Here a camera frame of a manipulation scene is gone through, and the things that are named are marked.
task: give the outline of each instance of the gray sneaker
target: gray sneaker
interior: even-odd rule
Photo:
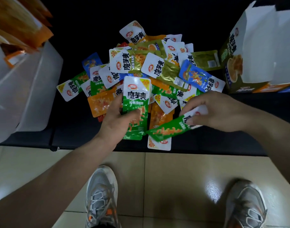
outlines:
[[[262,193],[257,185],[248,180],[239,180],[231,188],[226,200],[224,228],[262,228],[267,215],[267,208]]]
[[[118,183],[112,169],[99,166],[90,177],[86,192],[86,228],[100,224],[121,227],[117,216]]]

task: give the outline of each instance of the person's right arm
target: person's right arm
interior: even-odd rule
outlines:
[[[206,105],[208,115],[194,116],[189,125],[204,125],[225,132],[244,131],[265,149],[290,184],[290,124],[265,111],[245,105],[228,95],[209,91],[187,102],[180,115]]]

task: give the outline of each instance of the person's left hand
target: person's left hand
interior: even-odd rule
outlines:
[[[118,95],[108,107],[106,116],[102,122],[101,129],[94,138],[102,139],[106,145],[112,149],[123,139],[127,132],[129,123],[133,119],[138,119],[141,115],[139,109],[128,112],[125,115],[120,114],[120,106],[123,100],[123,94]]]

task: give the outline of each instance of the person's right hand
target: person's right hand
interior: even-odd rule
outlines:
[[[225,132],[246,130],[252,123],[252,117],[260,110],[245,105],[232,97],[216,91],[209,91],[189,100],[180,115],[196,108],[206,105],[207,115],[195,115],[188,119],[188,125],[209,126]]]

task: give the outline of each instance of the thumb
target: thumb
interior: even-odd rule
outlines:
[[[209,126],[209,116],[208,115],[195,115],[186,121],[187,125],[199,125],[199,126]]]
[[[127,114],[122,116],[123,120],[127,123],[131,122],[133,119],[139,119],[141,115],[141,111],[139,109],[135,109],[133,111],[129,111]]]

